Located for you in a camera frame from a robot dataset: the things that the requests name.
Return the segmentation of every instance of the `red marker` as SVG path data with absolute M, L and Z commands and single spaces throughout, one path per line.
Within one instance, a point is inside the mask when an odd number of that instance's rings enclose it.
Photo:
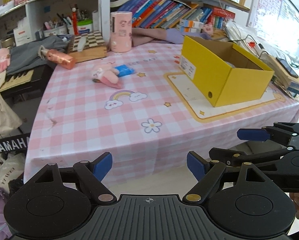
M 77 18 L 76 18 L 76 8 L 74 7 L 72 9 L 72 22 L 73 22 L 73 30 L 74 30 L 74 35 L 78 35 L 79 32 L 77 31 Z

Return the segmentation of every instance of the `yellow shoe box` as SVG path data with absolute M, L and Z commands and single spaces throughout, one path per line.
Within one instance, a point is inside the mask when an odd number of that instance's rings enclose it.
M 274 74 L 235 43 L 189 36 L 184 38 L 179 66 L 212 106 L 260 99 Z

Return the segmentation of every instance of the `blue package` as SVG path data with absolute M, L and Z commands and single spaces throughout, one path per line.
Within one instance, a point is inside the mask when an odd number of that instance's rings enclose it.
M 118 77 L 127 76 L 134 73 L 134 69 L 129 68 L 126 65 L 120 65 L 115 67 L 120 73 L 117 75 Z

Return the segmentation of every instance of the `rose gold water bottle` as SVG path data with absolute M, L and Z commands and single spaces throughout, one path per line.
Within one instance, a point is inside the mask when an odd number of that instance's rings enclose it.
M 57 51 L 56 49 L 46 49 L 44 46 L 40 46 L 38 54 L 42 59 L 46 57 L 47 60 L 67 69 L 72 69 L 76 62 L 72 56 Z
M 132 48 L 132 12 L 111 12 L 111 50 L 127 52 Z

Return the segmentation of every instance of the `crosshair marking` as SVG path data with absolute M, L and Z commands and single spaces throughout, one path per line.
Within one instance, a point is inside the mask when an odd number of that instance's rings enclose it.
M 146 201 L 147 203 L 151 203 L 151 202 L 153 202 L 153 201 L 155 201 L 155 200 L 149 197 L 149 198 L 145 199 L 145 201 Z

